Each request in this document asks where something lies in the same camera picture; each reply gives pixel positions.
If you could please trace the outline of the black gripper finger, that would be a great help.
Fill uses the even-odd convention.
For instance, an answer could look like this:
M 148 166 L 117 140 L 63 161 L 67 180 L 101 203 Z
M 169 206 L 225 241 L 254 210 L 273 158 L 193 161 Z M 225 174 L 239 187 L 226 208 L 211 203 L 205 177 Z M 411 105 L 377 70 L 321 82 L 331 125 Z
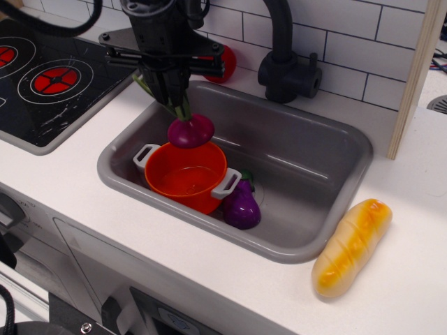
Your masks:
M 190 71 L 185 68 L 174 68 L 168 71 L 168 94 L 174 106 L 181 106 L 186 100 L 186 90 L 189 87 L 190 76 Z
M 139 64 L 138 69 L 155 100 L 161 104 L 168 104 L 169 93 L 166 74 L 169 66 L 161 64 L 160 66 L 149 67 L 147 64 Z

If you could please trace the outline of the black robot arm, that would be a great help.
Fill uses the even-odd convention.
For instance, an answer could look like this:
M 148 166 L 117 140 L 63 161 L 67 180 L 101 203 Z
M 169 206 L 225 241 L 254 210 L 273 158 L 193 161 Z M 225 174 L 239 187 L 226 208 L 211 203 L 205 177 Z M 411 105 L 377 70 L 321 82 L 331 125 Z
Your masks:
M 191 75 L 222 77 L 224 46 L 197 33 L 209 6 L 200 1 L 122 1 L 131 27 L 103 33 L 113 66 L 137 68 L 162 105 L 181 106 Z

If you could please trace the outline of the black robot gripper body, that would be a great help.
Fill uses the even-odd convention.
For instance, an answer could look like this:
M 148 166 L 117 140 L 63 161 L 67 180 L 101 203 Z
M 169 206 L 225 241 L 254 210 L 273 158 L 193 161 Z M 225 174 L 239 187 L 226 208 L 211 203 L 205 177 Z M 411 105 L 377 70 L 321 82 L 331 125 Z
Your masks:
M 198 13 L 132 17 L 130 28 L 102 33 L 99 42 L 106 47 L 108 61 L 117 66 L 176 72 L 180 77 L 223 77 L 224 46 L 195 32 L 202 26 L 203 15 Z

